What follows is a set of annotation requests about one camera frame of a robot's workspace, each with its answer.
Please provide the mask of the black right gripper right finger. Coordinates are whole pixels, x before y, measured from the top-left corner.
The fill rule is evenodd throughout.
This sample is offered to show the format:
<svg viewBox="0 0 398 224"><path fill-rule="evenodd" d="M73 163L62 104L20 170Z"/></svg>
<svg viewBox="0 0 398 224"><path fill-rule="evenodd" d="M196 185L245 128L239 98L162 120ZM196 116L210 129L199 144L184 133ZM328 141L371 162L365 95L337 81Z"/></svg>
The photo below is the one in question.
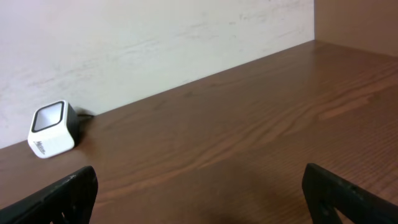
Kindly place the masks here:
<svg viewBox="0 0 398 224"><path fill-rule="evenodd" d="M397 205L309 163L302 190L314 223L341 223L340 211L353 223L397 223Z"/></svg>

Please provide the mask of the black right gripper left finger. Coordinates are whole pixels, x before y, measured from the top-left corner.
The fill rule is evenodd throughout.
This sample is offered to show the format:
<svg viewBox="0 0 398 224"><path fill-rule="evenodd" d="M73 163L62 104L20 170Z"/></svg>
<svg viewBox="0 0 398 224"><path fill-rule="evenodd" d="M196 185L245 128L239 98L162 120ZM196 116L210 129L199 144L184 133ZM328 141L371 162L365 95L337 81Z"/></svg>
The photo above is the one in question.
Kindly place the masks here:
<svg viewBox="0 0 398 224"><path fill-rule="evenodd" d="M98 179L92 166L1 209L1 223L89 223Z"/></svg>

